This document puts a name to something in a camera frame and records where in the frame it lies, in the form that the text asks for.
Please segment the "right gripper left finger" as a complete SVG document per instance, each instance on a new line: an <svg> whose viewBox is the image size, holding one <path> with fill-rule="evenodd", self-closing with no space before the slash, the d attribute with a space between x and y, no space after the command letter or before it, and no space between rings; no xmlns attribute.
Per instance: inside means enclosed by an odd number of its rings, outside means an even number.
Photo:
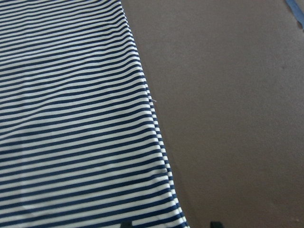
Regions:
<svg viewBox="0 0 304 228"><path fill-rule="evenodd" d="M122 221L120 228L132 228L132 221Z"/></svg>

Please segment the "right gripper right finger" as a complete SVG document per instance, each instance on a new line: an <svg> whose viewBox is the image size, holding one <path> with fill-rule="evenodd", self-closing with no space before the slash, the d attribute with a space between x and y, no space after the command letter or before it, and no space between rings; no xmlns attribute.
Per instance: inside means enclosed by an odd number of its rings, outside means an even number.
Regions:
<svg viewBox="0 0 304 228"><path fill-rule="evenodd" d="M211 221L210 228L222 228L222 223L219 221Z"/></svg>

